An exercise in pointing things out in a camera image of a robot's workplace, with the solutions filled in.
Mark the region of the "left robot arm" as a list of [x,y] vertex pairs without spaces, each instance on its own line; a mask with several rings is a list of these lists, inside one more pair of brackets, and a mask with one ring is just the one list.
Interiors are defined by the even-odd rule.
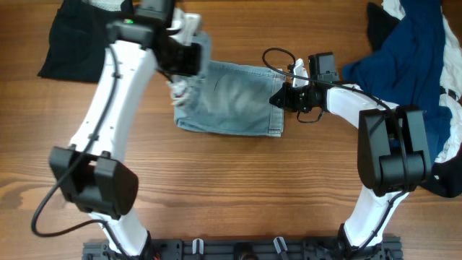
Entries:
[[103,71],[89,110],[69,146],[51,151],[54,190],[103,229],[110,259],[156,258],[134,209],[139,179],[123,163],[126,144],[155,72],[198,74],[202,48],[193,38],[200,30],[201,16],[174,1],[143,1],[133,15],[109,22]]

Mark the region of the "light blue denim shorts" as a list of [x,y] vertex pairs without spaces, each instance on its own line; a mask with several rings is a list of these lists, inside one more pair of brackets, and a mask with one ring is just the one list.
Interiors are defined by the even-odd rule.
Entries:
[[212,40],[205,32],[193,42],[202,48],[199,73],[175,75],[168,84],[175,124],[188,131],[280,137],[284,111],[269,99],[285,77],[265,67],[211,60]]

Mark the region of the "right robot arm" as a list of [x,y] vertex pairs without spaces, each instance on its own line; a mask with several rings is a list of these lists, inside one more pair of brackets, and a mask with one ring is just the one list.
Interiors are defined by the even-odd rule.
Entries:
[[431,173],[422,111],[387,103],[355,84],[310,78],[302,59],[286,71],[291,82],[270,103],[296,114],[320,108],[358,130],[357,170],[362,190],[336,239],[338,259],[371,259],[383,248],[383,231],[398,205]]

